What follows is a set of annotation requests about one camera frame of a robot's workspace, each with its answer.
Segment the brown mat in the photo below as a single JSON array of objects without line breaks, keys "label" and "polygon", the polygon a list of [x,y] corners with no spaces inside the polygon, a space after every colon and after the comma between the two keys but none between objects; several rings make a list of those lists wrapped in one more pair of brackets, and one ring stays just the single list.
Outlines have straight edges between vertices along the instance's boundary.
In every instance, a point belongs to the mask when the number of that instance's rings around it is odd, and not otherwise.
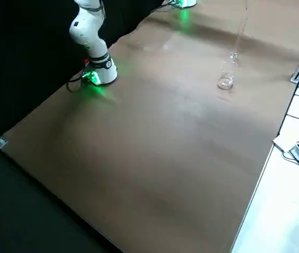
[{"label": "brown mat", "polygon": [[250,0],[237,81],[219,90],[243,9],[152,14],[111,48],[116,83],[61,88],[6,152],[125,252],[229,252],[299,64],[299,0]]}]

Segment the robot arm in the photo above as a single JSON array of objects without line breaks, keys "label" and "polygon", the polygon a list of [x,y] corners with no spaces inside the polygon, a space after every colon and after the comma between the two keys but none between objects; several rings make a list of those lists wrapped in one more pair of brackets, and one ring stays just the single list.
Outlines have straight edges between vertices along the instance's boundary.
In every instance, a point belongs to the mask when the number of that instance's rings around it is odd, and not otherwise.
[{"label": "robot arm", "polygon": [[79,13],[72,21],[69,32],[72,39],[86,48],[90,61],[84,76],[95,85],[112,83],[117,78],[117,68],[111,59],[106,43],[98,31],[105,19],[104,5],[100,0],[74,0]]}]

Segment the black backdrop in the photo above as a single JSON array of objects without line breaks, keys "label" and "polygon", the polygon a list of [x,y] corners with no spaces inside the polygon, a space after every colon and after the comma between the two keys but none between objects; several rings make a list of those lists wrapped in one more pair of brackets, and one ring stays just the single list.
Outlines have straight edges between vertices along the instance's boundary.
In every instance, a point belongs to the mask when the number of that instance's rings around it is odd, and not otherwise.
[{"label": "black backdrop", "polygon": [[[163,0],[104,0],[99,34],[108,46],[134,30]],[[0,135],[69,80],[86,57],[68,34],[72,0],[0,0]]]}]

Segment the white desk surface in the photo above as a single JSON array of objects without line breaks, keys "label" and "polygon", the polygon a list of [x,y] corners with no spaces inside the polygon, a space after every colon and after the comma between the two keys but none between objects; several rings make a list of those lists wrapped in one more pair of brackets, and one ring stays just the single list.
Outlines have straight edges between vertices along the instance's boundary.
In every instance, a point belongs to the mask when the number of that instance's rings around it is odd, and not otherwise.
[{"label": "white desk surface", "polygon": [[[299,118],[298,96],[287,113]],[[299,120],[286,116],[280,134],[299,140]],[[274,145],[232,248],[232,253],[252,252],[299,253],[299,166]]]}]

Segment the glass beaker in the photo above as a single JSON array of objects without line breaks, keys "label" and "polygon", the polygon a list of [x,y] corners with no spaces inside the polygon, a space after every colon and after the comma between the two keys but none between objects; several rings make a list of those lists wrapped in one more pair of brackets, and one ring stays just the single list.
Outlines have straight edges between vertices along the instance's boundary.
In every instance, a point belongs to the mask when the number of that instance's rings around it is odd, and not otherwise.
[{"label": "glass beaker", "polygon": [[236,62],[227,61],[222,63],[221,76],[217,81],[219,88],[223,90],[228,90],[234,85],[235,71],[238,65]]}]

